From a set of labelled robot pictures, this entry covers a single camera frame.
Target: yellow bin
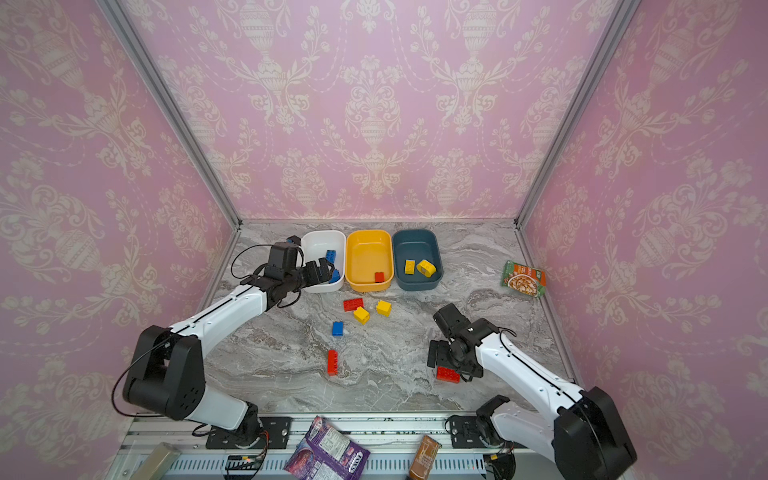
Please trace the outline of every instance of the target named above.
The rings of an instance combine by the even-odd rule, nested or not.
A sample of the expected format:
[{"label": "yellow bin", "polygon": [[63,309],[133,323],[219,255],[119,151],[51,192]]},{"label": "yellow bin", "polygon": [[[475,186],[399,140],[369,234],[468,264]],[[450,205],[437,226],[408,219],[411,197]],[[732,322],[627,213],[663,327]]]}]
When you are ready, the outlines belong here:
[{"label": "yellow bin", "polygon": [[[346,239],[345,278],[356,292],[380,292],[392,284],[395,262],[392,237],[384,230],[357,230]],[[384,272],[384,282],[376,283],[376,272]]]}]

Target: yellow rounded toy brick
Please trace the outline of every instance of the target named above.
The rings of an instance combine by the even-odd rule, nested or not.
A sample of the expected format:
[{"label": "yellow rounded toy brick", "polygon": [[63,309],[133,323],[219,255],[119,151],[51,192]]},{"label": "yellow rounded toy brick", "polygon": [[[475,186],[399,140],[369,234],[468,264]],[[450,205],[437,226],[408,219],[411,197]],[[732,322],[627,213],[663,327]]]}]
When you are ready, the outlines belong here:
[{"label": "yellow rounded toy brick", "polygon": [[435,272],[437,271],[435,266],[432,265],[430,262],[428,262],[426,260],[420,261],[419,265],[416,265],[416,269],[418,269],[419,272],[421,272],[427,278],[429,278],[432,275],[434,275]]},{"label": "yellow rounded toy brick", "polygon": [[363,325],[368,323],[368,320],[371,318],[371,314],[368,313],[368,310],[362,308],[361,306],[358,306],[354,313],[355,319]]},{"label": "yellow rounded toy brick", "polygon": [[392,304],[390,302],[385,302],[384,300],[379,300],[379,305],[376,305],[376,312],[384,316],[389,316],[392,312]]}]

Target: robotic arm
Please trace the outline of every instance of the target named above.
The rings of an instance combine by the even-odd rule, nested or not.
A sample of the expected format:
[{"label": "robotic arm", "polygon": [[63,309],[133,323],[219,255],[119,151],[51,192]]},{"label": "robotic arm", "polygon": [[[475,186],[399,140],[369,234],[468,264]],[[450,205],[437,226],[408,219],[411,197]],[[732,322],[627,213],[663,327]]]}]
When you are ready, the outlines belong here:
[{"label": "robotic arm", "polygon": [[226,430],[236,445],[250,447],[261,433],[258,408],[206,385],[203,359],[239,326],[279,306],[289,292],[330,280],[334,267],[325,258],[296,267],[299,239],[291,240],[272,245],[269,262],[214,305],[168,328],[143,331],[123,399],[173,420]]},{"label": "robotic arm", "polygon": [[549,458],[566,480],[615,480],[637,460],[611,397],[556,376],[523,353],[486,319],[473,323],[453,303],[433,316],[449,341],[433,340],[428,365],[482,377],[491,370],[520,392],[538,413],[496,396],[477,411],[479,435],[489,445],[520,442]]}]

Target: plastic container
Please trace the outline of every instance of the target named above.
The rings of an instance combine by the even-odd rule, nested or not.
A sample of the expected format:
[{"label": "plastic container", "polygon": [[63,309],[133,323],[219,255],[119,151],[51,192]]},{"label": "plastic container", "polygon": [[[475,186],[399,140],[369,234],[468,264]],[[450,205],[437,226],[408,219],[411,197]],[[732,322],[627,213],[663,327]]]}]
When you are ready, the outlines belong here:
[{"label": "plastic container", "polygon": [[321,283],[304,289],[309,293],[335,292],[344,284],[344,259],[346,256],[346,235],[338,230],[318,230],[309,232],[301,237],[301,250],[304,251],[304,261],[317,261],[325,258],[328,250],[336,251],[336,261],[333,266],[339,271],[340,278],[334,283]]},{"label": "plastic container", "polygon": [[[384,281],[376,283],[376,272]],[[380,292],[392,285],[392,237],[384,230],[357,230],[346,240],[346,281],[356,292]]]},{"label": "plastic container", "polygon": [[[415,292],[431,290],[440,283],[442,261],[434,233],[423,228],[400,230],[392,236],[392,249],[395,252],[395,280],[400,288]],[[429,278],[418,270],[413,275],[407,275],[406,260],[414,260],[416,263],[427,260],[435,266],[436,271]]]}]

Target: floral wallpaper pattern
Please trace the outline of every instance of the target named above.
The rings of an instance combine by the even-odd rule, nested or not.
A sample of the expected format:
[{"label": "floral wallpaper pattern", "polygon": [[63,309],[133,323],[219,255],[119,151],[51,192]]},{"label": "floral wallpaper pattern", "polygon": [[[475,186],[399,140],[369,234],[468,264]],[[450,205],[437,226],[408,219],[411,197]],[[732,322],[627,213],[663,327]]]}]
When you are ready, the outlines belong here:
[{"label": "floral wallpaper pattern", "polygon": [[103,477],[138,333],[198,306],[231,229],[91,0],[0,2],[0,460]]},{"label": "floral wallpaper pattern", "polygon": [[642,2],[527,227],[637,477],[768,478],[762,2]]},{"label": "floral wallpaper pattern", "polygon": [[615,0],[121,0],[243,218],[516,217]]}]

